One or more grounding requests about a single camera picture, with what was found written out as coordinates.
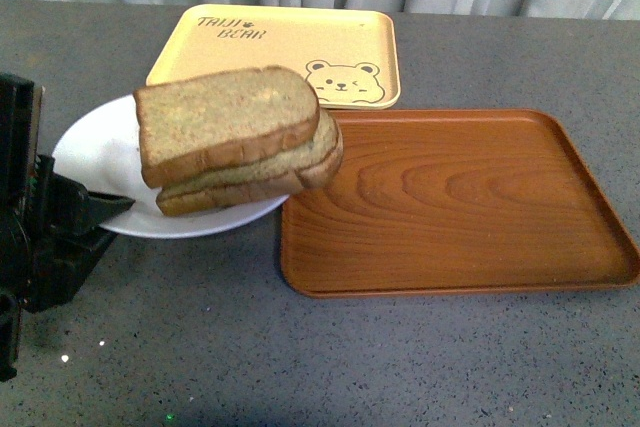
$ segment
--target bear ear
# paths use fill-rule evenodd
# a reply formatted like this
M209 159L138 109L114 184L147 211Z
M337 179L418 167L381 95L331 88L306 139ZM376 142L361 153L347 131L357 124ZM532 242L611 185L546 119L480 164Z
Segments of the bear ear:
M325 67L329 67L329 62L325 62L324 60L312 60L307 64L307 71L313 72L315 70L324 69Z
M360 62L358 65L356 65L356 68L364 70L371 75L377 75L380 72L380 67L370 62Z

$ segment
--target speckled countertop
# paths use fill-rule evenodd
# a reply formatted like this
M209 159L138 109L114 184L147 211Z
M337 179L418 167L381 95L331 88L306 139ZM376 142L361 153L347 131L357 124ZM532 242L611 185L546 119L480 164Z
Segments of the speckled countertop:
M184 10L0 2L0 70L47 87L40 151L142 85ZM393 18L397 107L556 116L640 240L640 23ZM119 236L72 303L25 316L0 425L640 425L638 288L312 300L279 220Z

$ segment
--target bread slice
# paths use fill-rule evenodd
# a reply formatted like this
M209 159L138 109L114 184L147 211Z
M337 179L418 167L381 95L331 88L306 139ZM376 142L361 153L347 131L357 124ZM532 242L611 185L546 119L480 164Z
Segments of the bread slice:
M143 87L133 96L142 177L151 188L301 145L320 109L304 78L279 66Z
M342 133L324 109L309 142L251 165L205 172L164 188L156 203L168 216L255 202L324 186L342 162Z

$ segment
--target stack of bread slices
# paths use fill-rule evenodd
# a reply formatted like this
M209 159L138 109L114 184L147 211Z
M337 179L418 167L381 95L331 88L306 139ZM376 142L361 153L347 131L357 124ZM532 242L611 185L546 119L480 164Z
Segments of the stack of bread slices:
M164 215L326 185L342 135L313 88L284 67L240 69L134 92L142 177Z

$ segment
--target wood grain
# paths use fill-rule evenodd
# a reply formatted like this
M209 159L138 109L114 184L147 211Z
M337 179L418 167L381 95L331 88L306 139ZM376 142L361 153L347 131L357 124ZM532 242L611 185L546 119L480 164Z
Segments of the wood grain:
M311 296L608 288L633 241L562 127L529 110L335 112L345 157L283 207Z

